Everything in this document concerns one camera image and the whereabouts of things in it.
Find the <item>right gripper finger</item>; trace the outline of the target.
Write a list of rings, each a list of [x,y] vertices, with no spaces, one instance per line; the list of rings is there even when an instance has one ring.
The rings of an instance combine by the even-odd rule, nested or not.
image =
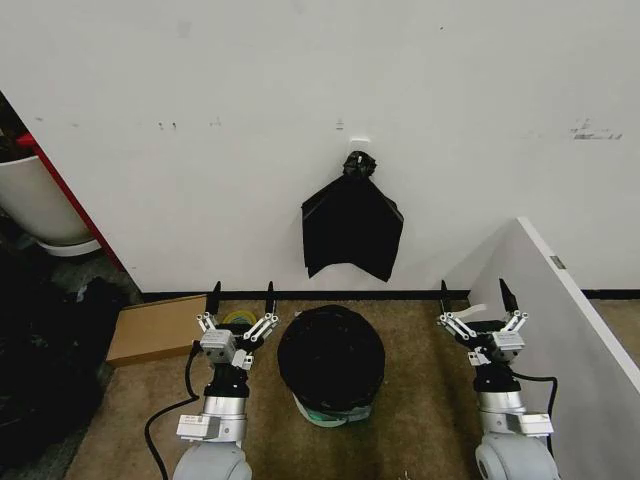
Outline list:
[[[437,325],[443,327],[456,341],[468,346],[476,338],[476,332],[469,328],[452,310],[451,295],[444,280],[440,283],[440,310]]]
[[[499,286],[506,313],[502,331],[518,332],[526,323],[528,314],[519,308],[516,296],[503,278],[499,279]]]

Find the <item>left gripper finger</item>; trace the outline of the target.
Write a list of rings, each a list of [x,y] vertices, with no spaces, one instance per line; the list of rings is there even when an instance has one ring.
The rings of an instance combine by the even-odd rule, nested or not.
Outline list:
[[[219,310],[221,287],[221,282],[217,281],[214,288],[206,295],[204,311],[196,315],[196,321],[204,333],[217,326],[216,315]]]
[[[263,343],[274,331],[279,324],[279,317],[276,314],[276,297],[274,284],[269,282],[266,299],[265,299],[265,311],[261,318],[246,331],[242,339],[244,341],[251,342],[252,344]]]

